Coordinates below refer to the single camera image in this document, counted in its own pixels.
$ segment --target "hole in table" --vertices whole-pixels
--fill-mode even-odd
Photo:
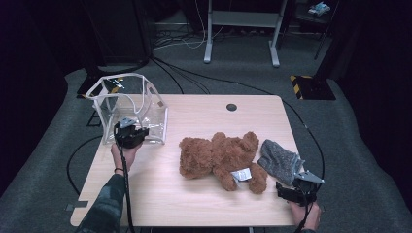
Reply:
[[[237,106],[235,104],[228,104],[226,105],[226,108],[231,112],[234,112],[237,110]]]

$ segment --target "human hand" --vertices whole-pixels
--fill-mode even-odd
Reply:
[[[133,164],[134,159],[136,157],[136,152],[141,147],[142,147],[142,144],[140,144],[140,145],[138,145],[138,146],[136,146],[135,148],[132,148],[132,149],[126,149],[126,148],[122,149],[123,156],[126,160],[127,172],[130,171],[130,167]],[[122,164],[122,161],[121,161],[121,155],[120,155],[120,152],[119,152],[119,149],[118,149],[118,146],[116,145],[116,143],[112,144],[112,148],[110,149],[110,152],[112,153],[113,161],[115,162],[115,167],[123,169],[123,164]],[[123,176],[123,171],[121,171],[121,170],[116,170],[115,173]]]
[[[293,222],[296,226],[300,224],[301,221],[305,218],[306,208],[301,207],[294,202],[289,202],[289,205],[292,209]],[[317,230],[319,227],[319,222],[321,220],[321,208],[317,202],[309,204],[308,210],[310,210],[308,217],[306,218],[306,223],[303,226],[303,229]]]

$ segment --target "black curtain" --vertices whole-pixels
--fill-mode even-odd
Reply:
[[[65,75],[101,55],[80,1],[1,1],[0,31],[3,194],[63,102]]]
[[[344,57],[347,67],[337,82],[354,109],[364,142],[412,211],[412,182],[407,178],[412,151],[411,7],[409,1],[370,1],[353,53]]]

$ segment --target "gray cloth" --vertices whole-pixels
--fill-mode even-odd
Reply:
[[[283,149],[276,142],[266,139],[261,145],[261,158],[257,161],[266,172],[279,182],[292,186],[294,173],[298,173],[305,162],[299,155]]]

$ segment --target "tag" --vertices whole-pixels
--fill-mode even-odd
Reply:
[[[240,181],[240,182],[248,180],[252,177],[251,170],[249,168],[231,172],[231,174],[235,180]]]

